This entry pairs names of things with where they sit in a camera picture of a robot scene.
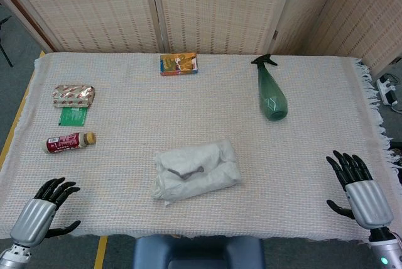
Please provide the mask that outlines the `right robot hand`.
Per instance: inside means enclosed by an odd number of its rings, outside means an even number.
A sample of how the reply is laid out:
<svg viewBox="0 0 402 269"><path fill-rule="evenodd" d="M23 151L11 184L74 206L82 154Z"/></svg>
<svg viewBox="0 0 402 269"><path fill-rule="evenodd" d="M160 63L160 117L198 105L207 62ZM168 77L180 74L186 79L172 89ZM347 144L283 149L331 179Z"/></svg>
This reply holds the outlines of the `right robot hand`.
<svg viewBox="0 0 402 269"><path fill-rule="evenodd" d="M388 227L394 219L393 212L381 186L373 179L365 162L357 155L333 151L327 162L346 195L349 208L328 200L327 205L341 216L355 220L360 227L371 230Z"/></svg>

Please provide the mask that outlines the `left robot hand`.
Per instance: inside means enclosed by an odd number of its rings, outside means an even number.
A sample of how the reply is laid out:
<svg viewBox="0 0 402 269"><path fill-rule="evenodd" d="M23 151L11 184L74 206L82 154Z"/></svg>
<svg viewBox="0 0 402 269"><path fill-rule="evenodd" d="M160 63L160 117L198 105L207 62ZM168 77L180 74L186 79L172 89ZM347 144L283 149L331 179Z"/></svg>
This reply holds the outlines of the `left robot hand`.
<svg viewBox="0 0 402 269"><path fill-rule="evenodd" d="M64 177L46 181L17 218L10 232L14 244L33 248L45 238L63 236L74 231L80 225L80 220L64 228L52 228L51 225L62 204L79 190L75 182L66 181Z"/></svg>

